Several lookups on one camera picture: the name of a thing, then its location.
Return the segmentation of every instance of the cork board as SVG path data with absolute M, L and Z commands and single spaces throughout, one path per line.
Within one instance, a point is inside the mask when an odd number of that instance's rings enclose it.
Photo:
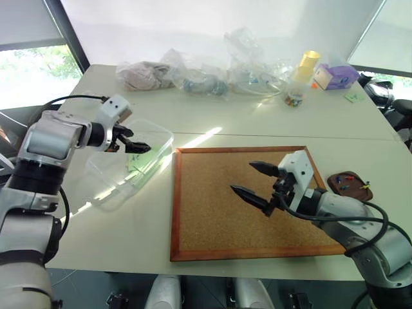
M 276 179 L 248 163 L 277 165 L 302 149 L 314 168 L 311 188 L 325 189 L 305 146 L 177 149 L 171 261 L 342 254 L 343 247 L 309 221 L 279 209 L 268 218 L 230 188 L 242 185 L 269 200 Z

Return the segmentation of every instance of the gray floor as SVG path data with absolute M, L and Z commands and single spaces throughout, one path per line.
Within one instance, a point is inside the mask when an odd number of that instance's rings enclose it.
M 56 299 L 62 299 L 64 309 L 108 308 L 111 292 L 123 293 L 130 299 L 129 309 L 143 309 L 156 275 L 61 270 L 49 268 Z M 226 308 L 226 278 L 183 277 L 185 302 L 183 308 Z M 294 281 L 263 279 L 276 309 L 289 309 L 285 302 L 289 292 L 305 292 L 314 309 L 350 309 L 353 300 L 365 290 L 363 282 Z M 363 301 L 359 309 L 368 308 Z

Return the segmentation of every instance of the black cable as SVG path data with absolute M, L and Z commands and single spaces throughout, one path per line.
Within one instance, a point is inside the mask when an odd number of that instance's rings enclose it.
M 61 237 L 60 237 L 60 238 L 62 238 L 63 235 L 64 235 L 64 232 L 65 232 L 66 229 L 67 229 L 67 226 L 69 225 L 70 206 L 69 206 L 69 201 L 68 201 L 68 199 L 67 199 L 66 193 L 64 192 L 64 190 L 63 190 L 62 187 L 60 187 L 59 192 L 60 192 L 60 194 L 61 194 L 61 196 L 62 196 L 63 203 L 64 203 L 64 210 L 65 210 L 65 213 L 66 213 L 66 218 L 65 218 L 65 220 L 64 220 L 64 225 L 63 225 L 63 228 L 62 228 L 62 234 L 61 234 Z
M 352 307 L 350 307 L 351 309 L 357 309 L 359 304 L 361 303 L 361 301 L 367 296 L 368 291 L 364 291 L 361 294 L 359 294 L 358 297 L 356 297 L 356 299 L 354 300 Z
M 29 122 L 28 122 L 28 127 L 30 127 L 32 124 L 37 122 L 40 119 L 42 112 L 48 109 L 52 104 L 58 101 L 61 101 L 61 100 L 66 100 L 67 98 L 93 98 L 96 100 L 101 100 L 103 102 L 108 99 L 108 97 L 105 97 L 105 96 L 98 97 L 96 95 L 66 95 L 65 97 L 55 98 L 54 100 L 51 100 L 45 103 L 45 105 L 41 106 L 39 110 L 36 113 L 34 113 L 32 117 L 30 117 Z
M 370 246 L 372 246 L 372 244 L 376 243 L 380 238 L 383 237 L 383 235 L 385 235 L 385 232 L 386 232 L 386 230 L 387 230 L 387 228 L 388 228 L 388 225 L 389 225 L 388 215 L 386 214 L 386 212 L 385 212 L 383 209 L 381 209 L 379 206 L 377 206 L 377 205 L 375 205 L 375 204 L 372 204 L 372 203 L 370 203 L 370 202 L 363 202 L 363 203 L 365 203 L 366 205 L 369 205 L 369 206 L 373 207 L 374 209 L 378 210 L 378 211 L 382 214 L 383 219 L 380 219 L 380 218 L 371 218 L 371 217 L 358 217 L 358 216 L 355 216 L 355 217 L 319 217 L 319 216 L 307 216 L 307 215 L 305 215 L 305 214 L 299 214 L 298 212 L 293 211 L 292 209 L 290 209 L 289 206 L 286 204 L 286 201 L 285 201 L 285 198 L 283 197 L 283 195 L 281 195 L 281 194 L 279 194 L 279 193 L 276 193 L 276 192 L 275 192 L 275 194 L 279 197 L 279 200 L 280 200 L 283 208 L 285 208 L 285 210 L 286 210 L 289 214 L 291 214 L 291 215 L 293 215 L 293 216 L 295 216 L 295 217 L 297 217 L 297 218 L 303 219 L 303 220 L 321 221 L 321 222 L 335 222 L 335 221 L 374 221 L 374 222 L 380 222 L 380 223 L 382 223 L 381 229 L 379 230 L 379 232 L 378 232 L 371 240 L 369 240 L 369 241 L 367 241 L 367 242 L 365 242 L 365 243 L 363 243 L 363 244 L 361 244 L 361 245 L 359 245 L 359 246 L 356 246 L 356 247 L 353 247 L 353 248 L 351 248 L 351 249 L 348 249 L 348 250 L 345 252 L 345 256 L 348 256 L 348 257 L 350 257 L 350 255 L 353 254 L 354 252 L 356 252 L 356 251 L 358 251 L 358 250 L 360 250 L 360 249 L 364 249 L 364 248 L 366 248 L 366 247 L 370 247 Z

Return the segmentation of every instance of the wooden frame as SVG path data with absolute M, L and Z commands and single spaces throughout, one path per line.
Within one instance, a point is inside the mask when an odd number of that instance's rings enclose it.
M 287 256 L 302 256 L 301 248 L 232 248 L 225 250 L 180 250 L 180 192 L 181 192 L 181 169 L 183 153 L 242 153 L 242 152 L 269 152 L 269 151 L 297 151 L 305 150 L 308 154 L 310 163 L 314 169 L 314 179 L 318 187 L 326 189 L 321 175 L 314 164 L 312 157 L 306 146 L 277 146 L 277 147 L 230 147 L 230 148 L 177 148 L 175 154 L 175 174 L 174 174 L 174 195 L 171 231 L 171 261 L 196 261 L 213 259 L 250 259 L 250 258 L 274 258 Z M 342 254 L 344 249 L 339 244 L 311 247 L 313 255 L 333 255 Z

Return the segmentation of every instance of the yellow cup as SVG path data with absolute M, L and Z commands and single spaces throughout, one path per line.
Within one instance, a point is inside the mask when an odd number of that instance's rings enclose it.
M 314 74 L 314 69 L 307 66 L 300 66 L 296 69 L 294 74 L 294 80 L 297 82 L 309 82 Z
M 306 66 L 307 68 L 314 69 L 319 58 L 321 58 L 320 53 L 314 50 L 308 50 L 303 54 L 299 66 Z

